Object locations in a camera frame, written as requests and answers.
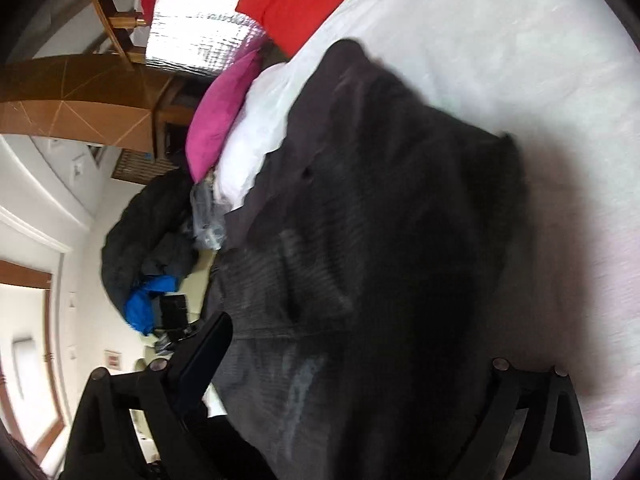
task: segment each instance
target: clothing pile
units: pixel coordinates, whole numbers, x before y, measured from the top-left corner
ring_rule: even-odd
[[[213,383],[277,478],[446,474],[478,412],[469,326],[523,201],[511,137],[424,105],[353,41],[327,51],[225,217],[202,313],[233,319]]]
[[[144,335],[159,325],[152,299],[178,290],[198,259],[189,227],[192,186],[182,169],[153,179],[124,209],[102,248],[104,290]]]

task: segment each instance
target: door frame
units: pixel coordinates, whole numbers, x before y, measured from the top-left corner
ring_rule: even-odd
[[[62,417],[62,410],[60,409],[60,398],[58,397],[58,390],[56,388],[56,378],[53,372],[53,352],[51,344],[51,282],[52,275],[48,272],[41,270],[30,269],[29,267],[23,267],[17,264],[12,264],[5,260],[0,260],[0,283],[6,285],[23,286],[27,288],[38,288],[44,291],[43,302],[43,320],[44,327],[44,350],[43,356],[47,378],[49,380],[49,388],[51,397],[53,399],[53,405],[56,410],[56,420],[52,423],[47,431],[39,438],[36,444],[31,449],[31,452],[36,458],[36,462],[40,464],[47,452],[56,441],[62,430],[65,428],[64,419]],[[11,399],[6,389],[6,381],[2,374],[2,365],[0,364],[0,407],[7,421],[7,430],[14,437],[15,440],[24,444],[24,437],[20,431],[17,419],[15,418],[14,410],[11,406]]]

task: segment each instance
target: bed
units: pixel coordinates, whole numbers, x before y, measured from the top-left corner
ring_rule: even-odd
[[[254,82],[217,169],[234,208],[322,54],[355,38],[428,104],[522,150],[529,215],[484,351],[571,374],[594,480],[640,438],[640,53],[603,0],[345,0]]]

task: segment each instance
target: power outlet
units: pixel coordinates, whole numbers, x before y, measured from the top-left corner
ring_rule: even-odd
[[[84,157],[71,162],[71,184],[75,184],[84,174]]]

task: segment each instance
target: pink pillow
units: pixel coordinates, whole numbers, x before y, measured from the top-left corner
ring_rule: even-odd
[[[194,182],[201,181],[218,162],[226,136],[260,67],[259,52],[254,50],[227,68],[205,92],[187,134],[187,162]]]

